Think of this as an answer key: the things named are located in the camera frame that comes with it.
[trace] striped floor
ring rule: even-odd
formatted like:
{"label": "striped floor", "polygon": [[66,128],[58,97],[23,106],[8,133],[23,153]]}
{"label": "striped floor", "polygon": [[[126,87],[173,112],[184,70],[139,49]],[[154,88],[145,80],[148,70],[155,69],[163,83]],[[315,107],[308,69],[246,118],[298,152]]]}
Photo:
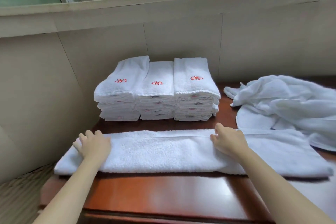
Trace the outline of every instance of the striped floor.
{"label": "striped floor", "polygon": [[31,224],[36,219],[40,189],[53,167],[40,167],[0,185],[0,224]]}

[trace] forearm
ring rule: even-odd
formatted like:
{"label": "forearm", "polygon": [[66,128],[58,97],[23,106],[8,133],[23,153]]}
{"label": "forearm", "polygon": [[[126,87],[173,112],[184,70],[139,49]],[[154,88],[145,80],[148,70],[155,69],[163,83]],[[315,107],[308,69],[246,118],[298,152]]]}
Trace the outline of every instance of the forearm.
{"label": "forearm", "polygon": [[76,224],[98,168],[94,162],[83,160],[33,224]]}
{"label": "forearm", "polygon": [[334,223],[253,150],[242,154],[239,162],[277,224]]}

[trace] wooden table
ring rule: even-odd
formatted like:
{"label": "wooden table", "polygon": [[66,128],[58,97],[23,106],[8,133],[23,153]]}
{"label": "wooden table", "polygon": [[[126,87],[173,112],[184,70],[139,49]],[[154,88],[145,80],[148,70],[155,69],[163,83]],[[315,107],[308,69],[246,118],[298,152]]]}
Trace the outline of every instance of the wooden table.
{"label": "wooden table", "polygon": [[[336,88],[336,78],[314,78]],[[238,83],[218,84],[238,87]],[[214,128],[217,122],[237,128],[237,108],[224,94],[219,113],[208,121],[139,120],[106,122],[99,120],[94,130],[119,133],[139,130],[181,130]],[[329,161],[336,174],[336,155],[317,150]],[[67,178],[52,176],[41,191],[41,209],[65,184]],[[324,180],[291,180],[314,204],[336,220],[336,177]],[[95,178],[83,212],[94,222],[110,219],[119,222],[151,223],[269,223],[272,218],[246,176],[213,173],[103,174]]]}

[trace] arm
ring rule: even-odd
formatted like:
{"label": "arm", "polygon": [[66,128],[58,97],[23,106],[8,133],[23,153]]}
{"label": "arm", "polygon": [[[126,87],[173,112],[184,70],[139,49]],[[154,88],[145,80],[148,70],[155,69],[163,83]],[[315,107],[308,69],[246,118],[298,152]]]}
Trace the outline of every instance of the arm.
{"label": "arm", "polygon": [[215,147],[241,164],[277,224],[335,224],[251,150],[241,131],[217,123],[215,133]]}
{"label": "arm", "polygon": [[79,139],[81,144],[73,145],[84,158],[81,165],[33,224],[77,223],[93,179],[111,151],[110,138],[100,131],[93,134],[88,130]]}

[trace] person's right arm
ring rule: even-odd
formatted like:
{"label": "person's right arm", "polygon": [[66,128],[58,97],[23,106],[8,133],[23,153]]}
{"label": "person's right arm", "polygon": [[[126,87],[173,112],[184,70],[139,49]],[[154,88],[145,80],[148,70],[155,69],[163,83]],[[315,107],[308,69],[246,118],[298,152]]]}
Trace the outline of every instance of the person's right arm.
{"label": "person's right arm", "polygon": [[251,150],[241,131],[217,123],[215,133],[215,147],[244,168],[277,224],[335,224]]}

